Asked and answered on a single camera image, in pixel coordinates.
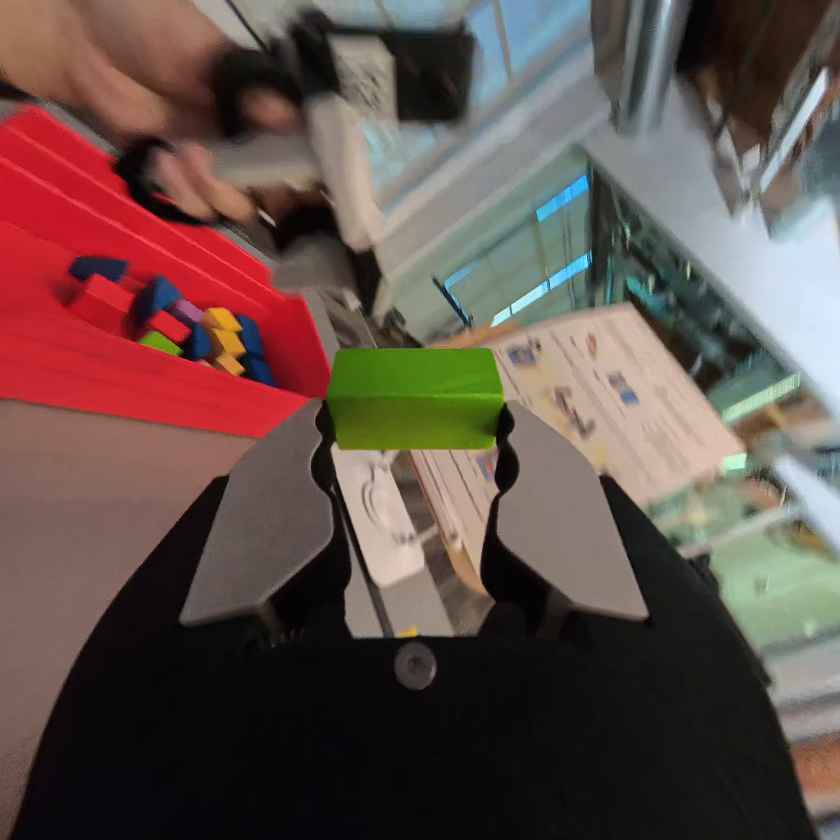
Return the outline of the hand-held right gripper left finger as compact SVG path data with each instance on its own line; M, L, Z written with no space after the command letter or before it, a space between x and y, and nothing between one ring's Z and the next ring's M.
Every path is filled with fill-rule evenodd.
M184 627L257 614L328 547L332 503L312 468L323 407L305 402L230 471L179 616Z

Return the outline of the silver round air duct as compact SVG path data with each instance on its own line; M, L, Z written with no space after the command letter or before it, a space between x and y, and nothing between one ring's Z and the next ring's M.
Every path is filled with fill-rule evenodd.
M595 75L616 132L642 138L659 127L691 1L592 1Z

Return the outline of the small blue wooden block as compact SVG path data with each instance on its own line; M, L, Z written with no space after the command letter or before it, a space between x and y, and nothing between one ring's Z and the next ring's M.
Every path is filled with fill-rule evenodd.
M135 296L133 304L135 325L143 326L158 312L168 309L181 299L181 292L166 277L154 276Z
M127 260L109 257L79 255L67 269L71 277L79 281L99 276L110 282L120 283L127 276L130 263Z

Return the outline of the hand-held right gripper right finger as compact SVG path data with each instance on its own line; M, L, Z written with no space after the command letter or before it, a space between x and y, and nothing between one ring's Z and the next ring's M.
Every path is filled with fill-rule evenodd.
M519 600L530 623L560 623L572 611L648 619L599 475L519 402L500 414L495 481L482 547L489 594Z

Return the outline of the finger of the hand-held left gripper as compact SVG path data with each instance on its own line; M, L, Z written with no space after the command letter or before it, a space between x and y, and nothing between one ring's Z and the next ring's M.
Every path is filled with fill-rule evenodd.
M384 215L376 201L361 118L341 98L311 98L308 135L342 241L355 253L373 249Z

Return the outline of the glass wall panel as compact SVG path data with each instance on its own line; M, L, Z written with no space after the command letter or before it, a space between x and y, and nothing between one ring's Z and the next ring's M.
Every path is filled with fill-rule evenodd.
M458 126L367 125L374 187L392 205L477 132L499 119L556 70L591 47L587 1L377 2L390 23L463 20L477 54L468 118Z

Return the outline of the red plastic bin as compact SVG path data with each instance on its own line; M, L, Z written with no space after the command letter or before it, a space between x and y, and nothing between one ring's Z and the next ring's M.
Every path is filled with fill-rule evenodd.
M1 130L3 398L260 438L326 396L336 349L313 296L282 294L272 270L230 238L168 224L137 206L112 157L35 105ZM162 276L199 307L256 321L272 388L106 332L67 305L76 257L126 260L136 280Z

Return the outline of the red wooden block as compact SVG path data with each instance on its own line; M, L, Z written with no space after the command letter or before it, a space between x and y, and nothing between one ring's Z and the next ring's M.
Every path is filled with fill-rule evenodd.
M80 283L66 310L105 332L119 333L133 308L134 295L117 282L93 274Z
M140 329L140 338L156 333L175 345L182 345L191 335L192 328L188 327L168 311L159 310L148 318Z

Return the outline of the white metal stand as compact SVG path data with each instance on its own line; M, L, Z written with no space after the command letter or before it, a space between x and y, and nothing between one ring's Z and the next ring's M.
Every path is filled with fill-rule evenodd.
M366 570L387 589L424 569L424 550L392 473L395 450L331 448L344 505Z

